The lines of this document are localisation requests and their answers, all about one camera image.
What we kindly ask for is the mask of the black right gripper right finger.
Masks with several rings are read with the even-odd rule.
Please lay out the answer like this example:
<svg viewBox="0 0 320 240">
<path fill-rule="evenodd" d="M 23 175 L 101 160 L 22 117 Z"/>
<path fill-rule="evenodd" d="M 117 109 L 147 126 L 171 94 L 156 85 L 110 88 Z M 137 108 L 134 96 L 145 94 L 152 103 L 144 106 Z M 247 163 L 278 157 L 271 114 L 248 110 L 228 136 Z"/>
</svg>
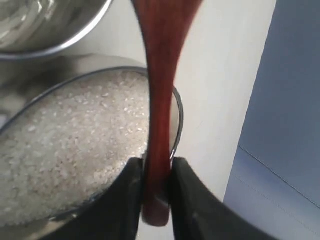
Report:
<svg viewBox="0 0 320 240">
<path fill-rule="evenodd" d="M 172 161 L 169 202 L 176 240 L 271 240 L 220 202 L 187 160 Z"/>
</svg>

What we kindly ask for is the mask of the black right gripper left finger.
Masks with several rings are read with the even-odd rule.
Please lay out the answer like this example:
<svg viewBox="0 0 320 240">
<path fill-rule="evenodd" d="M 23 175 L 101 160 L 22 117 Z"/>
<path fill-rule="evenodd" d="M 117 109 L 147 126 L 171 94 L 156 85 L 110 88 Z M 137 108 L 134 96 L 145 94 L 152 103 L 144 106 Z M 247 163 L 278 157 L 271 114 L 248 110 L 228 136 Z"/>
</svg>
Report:
<svg viewBox="0 0 320 240">
<path fill-rule="evenodd" d="M 143 191 L 143 160 L 131 158 L 114 183 L 80 216 L 45 240 L 135 240 Z"/>
</svg>

